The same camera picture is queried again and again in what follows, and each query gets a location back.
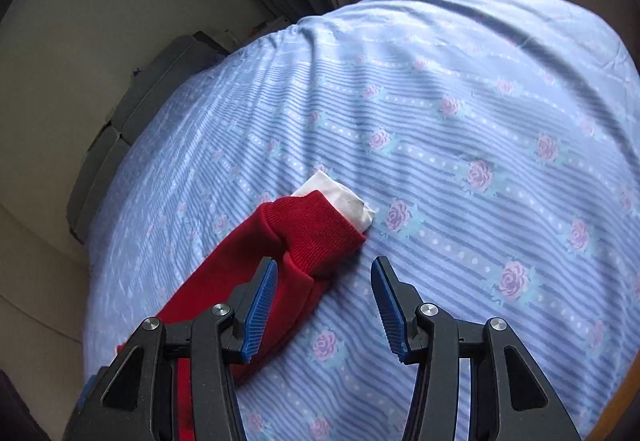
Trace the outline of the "red sweater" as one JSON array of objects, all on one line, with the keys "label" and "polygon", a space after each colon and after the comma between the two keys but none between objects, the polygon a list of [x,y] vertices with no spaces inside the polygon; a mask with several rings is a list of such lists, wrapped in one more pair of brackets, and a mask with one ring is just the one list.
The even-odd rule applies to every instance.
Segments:
[{"label": "red sweater", "polygon": [[[317,172],[291,195],[260,205],[213,250],[157,314],[175,324],[192,321],[249,282],[262,258],[278,265],[277,291],[258,352],[233,365],[234,387],[253,375],[290,340],[318,305],[337,267],[363,245],[373,210],[354,192]],[[193,432],[190,363],[178,363],[176,440]],[[328,439],[326,417],[294,404],[277,385],[239,402],[242,440]]]}]

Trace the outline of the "blue floral bed sheet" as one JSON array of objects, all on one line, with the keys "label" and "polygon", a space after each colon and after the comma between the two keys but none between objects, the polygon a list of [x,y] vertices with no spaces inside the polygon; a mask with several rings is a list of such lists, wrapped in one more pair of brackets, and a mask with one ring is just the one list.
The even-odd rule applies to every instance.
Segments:
[{"label": "blue floral bed sheet", "polygon": [[188,80],[94,219],[84,371],[259,205],[323,172],[363,247],[239,389],[252,440],[397,440],[416,372],[371,291],[385,256],[454,317],[502,317],[590,435],[639,351],[639,74],[563,0],[364,0]]}]

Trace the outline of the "grey padded headboard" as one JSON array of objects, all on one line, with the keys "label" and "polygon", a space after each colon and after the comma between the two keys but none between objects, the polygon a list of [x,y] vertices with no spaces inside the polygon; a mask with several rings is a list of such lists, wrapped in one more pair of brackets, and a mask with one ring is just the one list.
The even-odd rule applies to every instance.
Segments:
[{"label": "grey padded headboard", "polygon": [[169,97],[186,80],[222,62],[229,52],[203,31],[172,40],[134,74],[130,87],[88,148],[70,199],[66,220],[78,243],[88,237],[119,165]]}]

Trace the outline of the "wooden bed frame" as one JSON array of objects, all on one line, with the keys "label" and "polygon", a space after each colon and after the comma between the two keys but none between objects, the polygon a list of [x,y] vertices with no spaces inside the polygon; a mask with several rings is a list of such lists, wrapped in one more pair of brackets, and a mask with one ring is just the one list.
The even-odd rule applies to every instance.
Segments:
[{"label": "wooden bed frame", "polygon": [[587,440],[635,440],[639,434],[639,355]]}]

